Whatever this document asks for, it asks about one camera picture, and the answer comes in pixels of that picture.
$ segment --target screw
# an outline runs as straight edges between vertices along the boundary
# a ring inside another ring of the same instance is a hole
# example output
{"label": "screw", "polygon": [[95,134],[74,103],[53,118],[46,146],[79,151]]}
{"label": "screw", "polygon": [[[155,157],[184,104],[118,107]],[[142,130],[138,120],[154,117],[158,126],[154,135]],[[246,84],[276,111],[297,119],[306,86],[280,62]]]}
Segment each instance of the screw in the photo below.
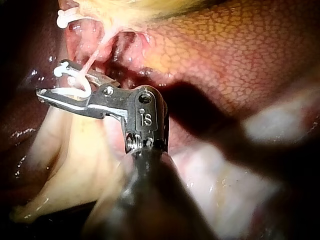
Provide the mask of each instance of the screw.
{"label": "screw", "polygon": [[107,86],[104,90],[103,90],[103,94],[106,97],[111,96],[112,94],[114,94],[114,88],[112,86]]}

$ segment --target metal jaw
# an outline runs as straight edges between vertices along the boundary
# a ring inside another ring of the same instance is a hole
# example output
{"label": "metal jaw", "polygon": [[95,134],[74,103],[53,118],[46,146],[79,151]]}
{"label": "metal jaw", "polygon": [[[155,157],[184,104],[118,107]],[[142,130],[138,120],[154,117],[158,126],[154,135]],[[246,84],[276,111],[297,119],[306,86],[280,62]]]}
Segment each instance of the metal jaw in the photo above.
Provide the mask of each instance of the metal jaw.
{"label": "metal jaw", "polygon": [[[75,77],[73,74],[78,73],[82,66],[63,60],[57,68],[66,68],[60,72]],[[40,102],[74,114],[96,119],[105,116],[116,118],[121,122],[126,153],[144,147],[168,151],[168,109],[158,90],[149,85],[132,90],[121,89],[117,81],[92,69],[85,77],[97,87],[97,91],[82,100],[51,89],[37,89],[36,95]]]}

